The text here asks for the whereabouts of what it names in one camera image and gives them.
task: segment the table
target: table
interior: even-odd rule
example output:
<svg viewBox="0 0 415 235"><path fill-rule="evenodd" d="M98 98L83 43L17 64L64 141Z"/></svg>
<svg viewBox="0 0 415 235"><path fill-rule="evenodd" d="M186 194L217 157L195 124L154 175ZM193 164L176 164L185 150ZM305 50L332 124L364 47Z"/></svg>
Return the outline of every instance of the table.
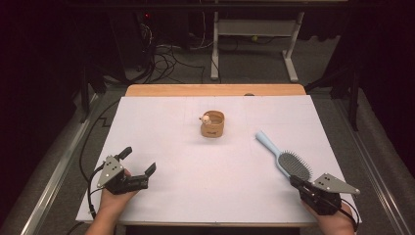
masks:
<svg viewBox="0 0 415 235"><path fill-rule="evenodd" d="M309 2L344 2L347 0L311 0ZM232 0L231 2L287 2L287 0ZM220 19L218 12L214 13L213 19L213 49L211 54L210 78L219 79L219 35L244 35L244 36L279 36L291 37L287 50L283 50L282 56L291 82L299 82L296 69L292 61L292 54L300 32L304 12L300 11L295 19L285 21L261 21L261 20L226 20Z"/></svg>
<svg viewBox="0 0 415 235"><path fill-rule="evenodd" d="M205 108L199 107L201 104L214 108L209 105L212 101L226 111L227 117L224 135L217 139L201 137L200 121L195 117L200 113L197 109ZM264 111L280 112L280 105L290 111L272 117L281 123L279 133L295 130L296 134L276 135L269 117L261 115ZM252 110L247 118L235 115L241 115L238 112L244 109ZM190 117L174 124L173 119L183 114ZM154 125L152 121L158 115L163 115L161 120L165 121ZM300 122L293 123L292 118ZM258 120L259 124L245 128L241 124L245 119ZM130 86L118 106L100 160L131 145L133 153L121 162L125 167L140 174L156 162L158 170L150 179L149 189L131 201L120 223L295 229L314 225L314 218L300 205L296 189L276 170L270 153L254 139L254 130L259 127L266 128L268 136L285 149L297 146L296 152L315 172L313 179L325 172L327 165L330 173L343 179L312 101L298 84ZM93 196L94 204L98 204L99 194ZM278 203L281 198L293 202ZM344 198L352 202L347 195ZM91 221L85 200L77 220Z"/></svg>

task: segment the hairbrush bristles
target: hairbrush bristles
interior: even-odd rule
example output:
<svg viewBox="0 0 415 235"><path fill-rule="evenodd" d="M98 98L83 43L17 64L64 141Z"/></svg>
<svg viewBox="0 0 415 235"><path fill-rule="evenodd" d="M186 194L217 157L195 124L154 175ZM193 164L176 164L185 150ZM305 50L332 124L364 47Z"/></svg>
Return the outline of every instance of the hairbrush bristles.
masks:
<svg viewBox="0 0 415 235"><path fill-rule="evenodd" d="M302 180L308 181L311 178L311 170L299 156L293 152L281 152L262 131L256 134L256 139L263 144L275 156L275 164L288 178L295 175Z"/></svg>
<svg viewBox="0 0 415 235"><path fill-rule="evenodd" d="M277 164L287 171L290 176L295 175L305 181L311 178L311 169L308 164L293 152L283 152L277 158Z"/></svg>

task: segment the gray floor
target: gray floor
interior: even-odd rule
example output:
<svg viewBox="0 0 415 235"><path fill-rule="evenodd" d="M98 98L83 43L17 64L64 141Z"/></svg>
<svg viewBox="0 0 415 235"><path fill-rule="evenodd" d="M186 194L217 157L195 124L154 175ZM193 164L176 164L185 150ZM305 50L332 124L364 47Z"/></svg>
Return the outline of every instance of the gray floor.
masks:
<svg viewBox="0 0 415 235"><path fill-rule="evenodd" d="M299 41L293 54L293 61L300 84L306 85L321 77L338 39L319 42L315 38ZM258 45L239 42L237 50L233 39L220 40L219 66L222 83L290 83L280 51L287 48L287 38L275 39L271 43ZM198 68L176 64L174 72L156 83L218 83L211 81L210 49L184 51L174 48L174 56L181 63ZM313 102L320 116L330 144L341 166L346 181L359 188L362 194L355 199L363 223L359 234L411 234L415 231L410 221L415 220L415 181L393 149L371 111L364 93L359 94L357 122L359 131L352 131L346 121L347 100L332 100L330 89L318 88L311 91ZM45 211L37 234L67 234L76 224L74 220L86 183L78 166L82 147L82 165L89 175L101 152L109 128L115 115L117 99L123 96L125 87L111 86L105 95L93 99L92 114L85 124L79 120L79 108L62 131L55 144L31 176L23 193L18 198L8 220L0 230L1 234L21 234L29 221L39 198L47 187L55 168L66 160L69 164L62 181L58 182L55 194L50 195L50 204L41 208ZM87 228L83 224L71 234L83 234ZM124 228L118 227L117 234ZM302 228L301 234L319 234L317 228Z"/></svg>

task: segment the hairbrush handle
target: hairbrush handle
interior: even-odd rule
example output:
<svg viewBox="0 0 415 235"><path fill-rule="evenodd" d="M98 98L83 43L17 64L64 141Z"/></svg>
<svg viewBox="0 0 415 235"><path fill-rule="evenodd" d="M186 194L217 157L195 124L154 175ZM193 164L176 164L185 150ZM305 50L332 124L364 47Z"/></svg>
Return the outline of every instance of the hairbrush handle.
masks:
<svg viewBox="0 0 415 235"><path fill-rule="evenodd" d="M282 153L281 151L277 148L277 146L274 145L274 143L272 143L272 141L270 139L268 139L268 136L265 135L265 133L262 132L262 130L260 132L258 132L255 135L256 139L263 144L269 151L271 151L275 157L279 157Z"/></svg>
<svg viewBox="0 0 415 235"><path fill-rule="evenodd" d="M255 135L255 138L275 155L275 164L281 170L281 172L283 172L285 176L290 178L290 174L286 170L284 170L284 168L278 162L278 158L281 156L282 152L277 148L277 146L275 146L274 143L272 143L272 141L268 139L268 136L266 136L265 133L263 133L262 131L258 132Z"/></svg>

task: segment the black cable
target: black cable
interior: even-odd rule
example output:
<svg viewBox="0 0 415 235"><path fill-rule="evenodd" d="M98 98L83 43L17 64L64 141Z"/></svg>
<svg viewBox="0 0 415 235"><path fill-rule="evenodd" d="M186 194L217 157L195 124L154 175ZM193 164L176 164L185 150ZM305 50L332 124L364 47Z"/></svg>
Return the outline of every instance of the black cable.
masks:
<svg viewBox="0 0 415 235"><path fill-rule="evenodd" d="M354 232L356 232L357 231L357 229L358 229L358 227L359 227L359 223L360 223L360 216L359 216L359 213L357 212L357 209L354 207L354 206L352 206L351 205L351 203L350 202L348 202L348 201L346 201L346 200L344 200L344 199L342 199L342 201L343 202L345 202L345 203L347 203L353 210L354 210L354 213L356 214L356 217L357 217L357 221L355 222L355 228L354 228Z"/></svg>
<svg viewBox="0 0 415 235"><path fill-rule="evenodd" d="M92 172L92 174L91 174L91 176L89 177L89 180L88 180L88 192L87 192L88 206L89 206L89 212L91 213L92 218L94 218L94 219L95 219L95 216L97 215L97 213L95 212L94 205L92 204L92 201L91 201L91 184L92 184L92 179L94 178L95 174L97 174L100 170L102 170L104 168L104 164L105 163L98 166L98 168L96 168L94 170L94 172Z"/></svg>
<svg viewBox="0 0 415 235"><path fill-rule="evenodd" d="M80 225L84 224L84 222L78 222L76 225L74 225L67 233L67 235L70 235L70 233L72 233L77 227L79 227Z"/></svg>
<svg viewBox="0 0 415 235"><path fill-rule="evenodd" d="M100 113L100 115L98 116L98 118L92 124L91 129L89 130L88 134L86 135L85 142L83 143L82 149L81 149L80 154L79 154L79 162L78 162L80 172L81 172L81 174L82 174L82 176L83 176L83 178L85 179L86 182L88 182L88 176L86 176L85 171L83 170L83 167L82 167L82 157L83 157L83 152L85 151L86 143L88 142L89 136L91 135L91 132L94 129L95 125L97 124L98 120L103 120L104 121L102 127L110 127L111 126L110 124L107 124L107 118L106 117L102 117L102 116L103 116L103 114L107 110L109 110L113 105L115 105L118 102L119 102L119 100L116 100L115 102L113 102L112 104L110 104L106 109L104 109Z"/></svg>
<svg viewBox="0 0 415 235"><path fill-rule="evenodd" d="M214 67L217 69L217 78L219 78L219 84L222 84L222 77L220 76L219 68L217 67L213 59L211 59L211 62L213 63Z"/></svg>
<svg viewBox="0 0 415 235"><path fill-rule="evenodd" d="M205 67L204 66L191 66L191 65L184 64L184 63L180 62L179 60L177 60L177 58L174 56L173 45L171 45L171 57L173 57L174 60L182 66L189 67L189 68L195 68L195 69L202 69L201 84L204 83L204 72L205 72Z"/></svg>
<svg viewBox="0 0 415 235"><path fill-rule="evenodd" d="M170 60L168 60L166 57L165 57L165 55L163 55L163 54L156 54L156 55L158 55L158 56L160 56L160 57L163 57L164 58L164 60L160 60L160 61L157 61L156 62L156 64L157 63L160 63L160 62L165 62L165 64L166 64L166 67L164 68L164 69L159 69L159 70L156 70L156 71L158 71L159 73L160 73L160 76L158 77L158 78L155 78L155 79L153 79L153 80L151 80L151 81L149 81L150 83L154 83L154 82L156 82L156 81L158 81L158 80L160 80L160 79L164 79L164 78L166 78L166 77L168 77L170 74L172 74L173 72L174 72L174 66L176 65L176 61L173 63L172 61L170 61ZM172 69L167 75L164 75L168 70L170 70L170 69Z"/></svg>
<svg viewBox="0 0 415 235"><path fill-rule="evenodd" d="M92 191L91 192L91 195L93 195L94 193L96 193L96 192L98 192L98 191L100 191L100 190L103 190L102 188L100 188L100 189L95 189L94 191Z"/></svg>

